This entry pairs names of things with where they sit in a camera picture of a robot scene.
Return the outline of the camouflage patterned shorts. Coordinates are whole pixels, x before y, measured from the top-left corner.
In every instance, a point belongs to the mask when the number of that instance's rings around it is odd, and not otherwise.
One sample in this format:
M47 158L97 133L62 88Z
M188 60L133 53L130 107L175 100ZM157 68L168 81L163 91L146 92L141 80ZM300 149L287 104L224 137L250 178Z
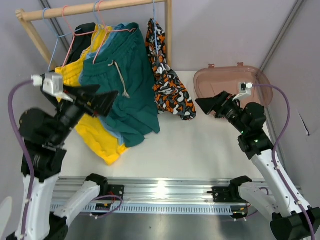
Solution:
M156 22L159 55L156 54L154 23L147 23L145 48L154 75L153 91L158 114L165 112L180 117L183 121L193 120L197 116L196 106L185 85L167 61L166 34Z

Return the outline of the dark green shorts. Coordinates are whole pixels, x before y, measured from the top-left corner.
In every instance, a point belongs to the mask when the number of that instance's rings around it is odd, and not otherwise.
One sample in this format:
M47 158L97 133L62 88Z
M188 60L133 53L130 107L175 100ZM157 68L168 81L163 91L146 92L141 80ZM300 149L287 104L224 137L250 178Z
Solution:
M95 64L85 60L81 85L99 84L99 93L118 91L106 123L119 131L127 148L141 144L145 135L160 132L155 103L155 83L144 38L137 23L118 32L111 45L98 55Z

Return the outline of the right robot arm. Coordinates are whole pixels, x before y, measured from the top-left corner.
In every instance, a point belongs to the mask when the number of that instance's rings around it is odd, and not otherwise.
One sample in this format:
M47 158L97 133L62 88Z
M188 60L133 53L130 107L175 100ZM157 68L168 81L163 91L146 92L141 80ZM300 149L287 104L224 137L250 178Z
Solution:
M242 152L259 170L272 196L261 191L247 176L230 181L228 196L234 202L245 200L270 223L277 240L315 238L320 226L320 209L312 207L300 194L281 165L275 146L263 130L265 108L256 102L241 107L239 100L226 91L214 97L198 98L196 103L216 119L225 119L240 135Z

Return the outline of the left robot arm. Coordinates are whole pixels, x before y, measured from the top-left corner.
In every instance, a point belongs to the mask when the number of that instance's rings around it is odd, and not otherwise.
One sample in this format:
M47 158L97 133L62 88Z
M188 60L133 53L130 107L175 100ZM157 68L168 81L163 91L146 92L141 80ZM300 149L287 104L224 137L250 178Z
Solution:
M108 196L108 179L92 173L65 205L51 212L54 188L59 179L67 151L63 148L67 137L88 115L107 116L118 95L116 90L98 93L99 85L64 86L56 100L56 114L39 108L25 111L19 121L13 113L12 90L8 97L9 119L22 148L21 173L23 204L15 240L63 240L69 227L83 209L94 200Z

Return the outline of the yellow shorts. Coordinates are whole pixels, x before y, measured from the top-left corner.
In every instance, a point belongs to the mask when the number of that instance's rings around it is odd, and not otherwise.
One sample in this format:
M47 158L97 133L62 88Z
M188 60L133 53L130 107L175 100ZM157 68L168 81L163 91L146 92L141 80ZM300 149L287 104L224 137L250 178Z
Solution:
M98 50L104 41L106 33L98 24L94 24L94 31L89 39L89 44L80 52L79 59L60 66L55 73L63 76L63 83L71 87L79 87L80 75L84 67L84 61L89 53ZM112 136L102 125L97 117L85 114L75 127L77 133L82 137L85 144L107 165L112 165L127 150L124 144L119 144L118 139Z

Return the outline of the black shorts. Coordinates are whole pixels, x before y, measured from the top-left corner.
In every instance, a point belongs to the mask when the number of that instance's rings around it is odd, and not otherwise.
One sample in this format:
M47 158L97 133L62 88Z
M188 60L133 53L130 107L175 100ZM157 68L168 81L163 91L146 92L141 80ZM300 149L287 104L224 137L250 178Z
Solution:
M93 32L95 30L95 27L96 27L96 24L94 22L86 23L86 24L79 25L75 29L75 32L76 34L89 33L89 32ZM89 34L75 37L70 54L66 61L67 65L80 59L82 52L91 45L92 35L93 33L89 33Z

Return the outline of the light blue shorts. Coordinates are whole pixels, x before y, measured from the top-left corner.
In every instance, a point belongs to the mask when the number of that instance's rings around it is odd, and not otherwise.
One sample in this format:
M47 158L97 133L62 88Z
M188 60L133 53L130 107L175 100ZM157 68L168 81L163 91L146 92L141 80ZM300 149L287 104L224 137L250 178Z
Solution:
M125 29L125 27L128 25L129 23L124 22L124 23L120 23L116 26L113 26L112 29L114 31L117 30L123 30ZM105 39L105 42L102 44L102 47L100 49L99 55L101 55L104 51L107 50L107 48L111 45L111 43L113 42L114 38L118 35L118 32L110 32L108 37ZM97 50L96 51L92 51L90 53L88 53L85 57L85 60L89 60L89 62L91 63L94 60L94 57L96 56ZM122 145L124 143L124 137L122 136L122 134L115 130L113 127L109 126L106 122L106 118L99 116L98 117L100 123L102 124L102 126L104 127L104 129L113 137L115 137L118 140L118 144Z

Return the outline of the pink translucent plastic basin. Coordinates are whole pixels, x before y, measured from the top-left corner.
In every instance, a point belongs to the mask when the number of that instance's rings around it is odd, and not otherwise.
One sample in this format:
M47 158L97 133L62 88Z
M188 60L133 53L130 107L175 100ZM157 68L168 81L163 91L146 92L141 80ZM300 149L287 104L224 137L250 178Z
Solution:
M232 95L240 93L240 83L270 84L266 75L258 68L239 62L236 66L207 68L197 71L193 78L194 90L198 99L215 97L222 91ZM267 107L273 99L273 89L270 87L254 87L251 95L240 99L244 108L250 102L256 102Z

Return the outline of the wooden clothes rack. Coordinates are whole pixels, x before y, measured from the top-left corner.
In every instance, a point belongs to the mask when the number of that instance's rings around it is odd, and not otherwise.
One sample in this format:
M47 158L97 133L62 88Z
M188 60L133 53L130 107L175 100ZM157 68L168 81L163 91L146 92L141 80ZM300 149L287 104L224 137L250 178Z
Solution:
M103 22L102 11L136 7L142 5L164 3L165 7L165 40L166 40L166 59L169 65L172 63L172 0L108 0L98 1L98 3L86 3L79 5L66 5L60 8L49 8L48 10L38 10L25 12L23 9L17 9L15 15L22 27L25 29L29 38L48 64L49 71L54 70L58 64L54 61L54 54L49 51L40 34L32 24L34 21L45 19L55 19L67 16L75 16L88 13L97 13L99 20Z

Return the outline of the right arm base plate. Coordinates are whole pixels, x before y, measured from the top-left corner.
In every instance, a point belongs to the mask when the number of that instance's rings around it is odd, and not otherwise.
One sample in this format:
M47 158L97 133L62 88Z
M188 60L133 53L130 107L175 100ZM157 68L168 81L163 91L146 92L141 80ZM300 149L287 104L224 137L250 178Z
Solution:
M213 186L207 194L213 197L214 203L242 203L243 200L237 196L236 190L232 187Z

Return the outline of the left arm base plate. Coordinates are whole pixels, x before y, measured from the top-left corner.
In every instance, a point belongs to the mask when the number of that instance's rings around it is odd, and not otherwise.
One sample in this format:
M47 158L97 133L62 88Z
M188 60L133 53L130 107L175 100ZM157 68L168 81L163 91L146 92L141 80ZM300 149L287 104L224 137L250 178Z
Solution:
M125 186L120 184L110 184L108 185L107 190L104 190L102 193L99 194L100 197L102 196L112 196L112 197L105 197L104 200L110 200L113 202L119 202L119 198L123 198L125 193Z

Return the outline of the aluminium mounting rail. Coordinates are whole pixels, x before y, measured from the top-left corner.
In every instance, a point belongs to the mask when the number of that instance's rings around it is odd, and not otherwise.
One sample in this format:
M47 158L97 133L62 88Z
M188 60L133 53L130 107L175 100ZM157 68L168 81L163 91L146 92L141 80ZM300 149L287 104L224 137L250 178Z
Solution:
M60 177L57 181L52 204L64 205L83 185L84 177ZM110 185L123 185L123 203L149 205L204 205L213 203L213 196L207 193L212 187L227 187L231 178L118 178L110 177ZM268 188L272 198L274 194L269 184L262 178L253 178L258 188Z

